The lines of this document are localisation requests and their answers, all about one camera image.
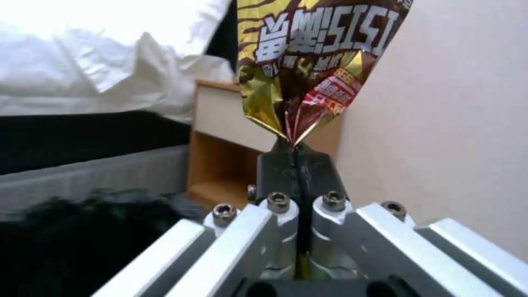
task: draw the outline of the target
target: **hex socket screw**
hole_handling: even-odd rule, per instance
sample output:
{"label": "hex socket screw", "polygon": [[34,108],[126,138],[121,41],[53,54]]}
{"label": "hex socket screw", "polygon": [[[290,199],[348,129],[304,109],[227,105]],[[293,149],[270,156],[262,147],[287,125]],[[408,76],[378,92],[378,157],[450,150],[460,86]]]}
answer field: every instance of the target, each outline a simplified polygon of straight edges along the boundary
{"label": "hex socket screw", "polygon": [[290,209],[290,196],[281,192],[268,195],[268,209],[276,214],[283,214]]}
{"label": "hex socket screw", "polygon": [[237,217],[237,209],[227,203],[218,204],[213,208],[213,223],[218,227],[227,227]]}
{"label": "hex socket screw", "polygon": [[340,212],[345,209],[345,195],[330,191],[323,195],[323,207],[331,212]]}
{"label": "hex socket screw", "polygon": [[398,218],[400,221],[405,222],[405,216],[407,215],[407,210],[405,207],[396,202],[396,201],[385,201],[381,206],[390,212],[393,216]]}

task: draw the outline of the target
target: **black cloth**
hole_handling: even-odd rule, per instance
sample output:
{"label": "black cloth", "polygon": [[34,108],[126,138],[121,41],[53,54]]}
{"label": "black cloth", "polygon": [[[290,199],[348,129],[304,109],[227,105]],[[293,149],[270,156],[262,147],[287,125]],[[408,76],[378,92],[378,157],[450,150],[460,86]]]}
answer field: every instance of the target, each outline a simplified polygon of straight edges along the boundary
{"label": "black cloth", "polygon": [[2,214],[0,296],[89,296],[180,218],[191,217],[185,208],[178,211],[171,195],[146,190],[94,190]]}
{"label": "black cloth", "polygon": [[0,117],[0,175],[188,144],[189,134],[142,111]]}

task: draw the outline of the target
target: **silver metal frame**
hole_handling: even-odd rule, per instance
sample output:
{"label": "silver metal frame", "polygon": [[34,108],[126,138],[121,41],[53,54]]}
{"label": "silver metal frame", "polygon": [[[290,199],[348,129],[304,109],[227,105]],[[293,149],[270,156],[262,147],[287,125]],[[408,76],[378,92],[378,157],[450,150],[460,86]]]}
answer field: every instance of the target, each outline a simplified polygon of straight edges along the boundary
{"label": "silver metal frame", "polygon": [[347,214],[330,237],[370,279],[397,275],[422,296],[499,295],[379,204]]}
{"label": "silver metal frame", "polygon": [[277,216],[247,205],[166,296],[229,296],[258,278],[279,244]]}
{"label": "silver metal frame", "polygon": [[443,219],[416,232],[500,294],[528,295],[528,265],[457,221]]}
{"label": "silver metal frame", "polygon": [[212,230],[182,219],[93,296],[161,296],[213,241]]}

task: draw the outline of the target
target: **wooden shelf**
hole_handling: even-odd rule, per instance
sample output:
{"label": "wooden shelf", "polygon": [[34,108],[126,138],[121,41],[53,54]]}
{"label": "wooden shelf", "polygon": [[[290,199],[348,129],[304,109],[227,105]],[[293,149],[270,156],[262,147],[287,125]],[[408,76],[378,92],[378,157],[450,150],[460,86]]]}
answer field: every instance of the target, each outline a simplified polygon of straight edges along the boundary
{"label": "wooden shelf", "polygon": [[244,180],[222,179],[193,185],[188,195],[208,210],[219,203],[229,203],[242,209],[247,204],[247,188]]}

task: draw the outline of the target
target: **foil packaging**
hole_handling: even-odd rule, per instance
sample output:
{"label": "foil packaging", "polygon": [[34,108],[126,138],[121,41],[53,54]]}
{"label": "foil packaging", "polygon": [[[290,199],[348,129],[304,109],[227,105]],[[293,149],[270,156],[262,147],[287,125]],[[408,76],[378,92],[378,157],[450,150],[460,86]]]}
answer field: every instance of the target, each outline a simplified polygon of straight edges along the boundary
{"label": "foil packaging", "polygon": [[238,0],[245,117],[292,146],[354,100],[412,0]]}

